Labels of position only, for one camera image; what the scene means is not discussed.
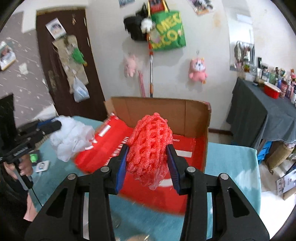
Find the black cable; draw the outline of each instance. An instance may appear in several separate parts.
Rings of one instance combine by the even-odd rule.
[[[37,198],[37,195],[36,195],[36,193],[34,192],[34,189],[33,189],[33,188],[32,188],[32,191],[33,191],[33,193],[34,193],[34,195],[35,195],[37,201],[39,202],[40,206],[43,207],[42,204],[41,204],[41,202],[40,202],[39,199]]]

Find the teal tablecloth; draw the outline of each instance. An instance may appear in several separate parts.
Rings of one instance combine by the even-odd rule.
[[[74,118],[95,129],[102,124],[96,120]],[[57,159],[49,140],[40,147],[40,151],[43,160],[50,160],[49,169],[40,177],[36,173],[32,177],[36,195],[44,204],[68,174],[76,173],[78,176],[84,174],[76,168],[73,162],[63,162]],[[222,172],[228,173],[259,213],[261,185],[256,155],[257,151],[252,148],[209,143],[205,173],[215,176]],[[39,211],[40,205],[34,195],[31,194],[31,197]],[[141,233],[147,233],[159,241],[180,239],[183,216],[156,212],[114,195],[110,195],[110,207],[111,211],[122,219],[119,228],[115,229],[115,235],[121,240]],[[212,222],[212,203],[211,196],[208,194],[207,238],[212,235]]]

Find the cardboard box flap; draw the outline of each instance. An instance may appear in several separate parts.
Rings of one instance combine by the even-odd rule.
[[[133,128],[145,115],[158,112],[174,134],[193,138],[205,133],[211,115],[208,103],[184,99],[112,97],[105,106],[109,114],[114,112]]]

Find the pink plush toy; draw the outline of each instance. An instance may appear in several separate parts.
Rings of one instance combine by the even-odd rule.
[[[190,61],[189,78],[203,84],[206,83],[207,74],[205,72],[204,58],[195,58]]]
[[[126,58],[125,73],[126,77],[133,77],[137,69],[136,56],[129,55]]]

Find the green plush toy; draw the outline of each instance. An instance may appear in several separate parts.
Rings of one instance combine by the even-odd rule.
[[[72,52],[72,57],[76,63],[83,64],[84,66],[87,66],[87,62],[83,59],[83,54],[80,52],[78,48],[74,48]]]

